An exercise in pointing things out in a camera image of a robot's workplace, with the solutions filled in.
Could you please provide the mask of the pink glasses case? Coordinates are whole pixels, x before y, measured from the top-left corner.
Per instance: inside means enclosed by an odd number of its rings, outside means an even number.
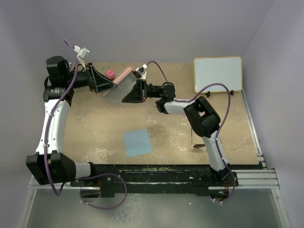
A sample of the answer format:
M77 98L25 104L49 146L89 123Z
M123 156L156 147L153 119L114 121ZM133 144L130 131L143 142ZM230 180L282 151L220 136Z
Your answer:
M117 85L117 88L102 93L102 97L111 106L115 106L121 103L122 99L132 91L136 81L137 78L133 74L133 69L131 67L127 67L114 79L114 83Z

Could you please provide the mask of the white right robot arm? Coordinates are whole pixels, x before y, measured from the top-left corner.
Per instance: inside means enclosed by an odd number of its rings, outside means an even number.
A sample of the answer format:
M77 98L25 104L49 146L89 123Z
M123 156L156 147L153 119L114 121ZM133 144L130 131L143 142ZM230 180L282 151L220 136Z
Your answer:
M218 113L208 102L200 96L200 93L212 86L221 86L228 93L228 106L224 119L221 120ZM223 127L229 113L231 94L229 89L222 83L213 83L201 89L193 99L180 100L175 98L175 86L173 83L165 82L163 85L155 86L138 79L132 90L123 96L123 103L142 103L146 98L159 98L156 107L163 114L181 114L187 117L194 133L201 137L209 156L211 169L211 180L217 186L222 186L228 181L231 173L230 164L223 151L220 139L220 130Z

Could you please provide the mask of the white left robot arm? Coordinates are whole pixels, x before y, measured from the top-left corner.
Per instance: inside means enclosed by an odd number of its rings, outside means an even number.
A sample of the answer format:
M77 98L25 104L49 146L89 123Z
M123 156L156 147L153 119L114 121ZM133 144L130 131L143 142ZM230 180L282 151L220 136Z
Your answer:
M117 88L117 84L100 74L92 63L82 71L71 70L61 56L46 60L48 77L44 82L45 119L35 154L27 156L26 166L40 185L65 183L81 178L86 186L97 183L98 175L91 162L76 163L64 154L64 135L71 109L74 89L88 87L102 93Z

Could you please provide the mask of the blue cleaning cloth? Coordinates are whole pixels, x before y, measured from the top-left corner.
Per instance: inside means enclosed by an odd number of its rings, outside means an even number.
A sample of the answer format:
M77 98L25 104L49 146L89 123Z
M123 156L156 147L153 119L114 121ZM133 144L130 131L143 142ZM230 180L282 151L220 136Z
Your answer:
M127 157L135 157L152 152L152 145L147 129L128 132L123 136Z

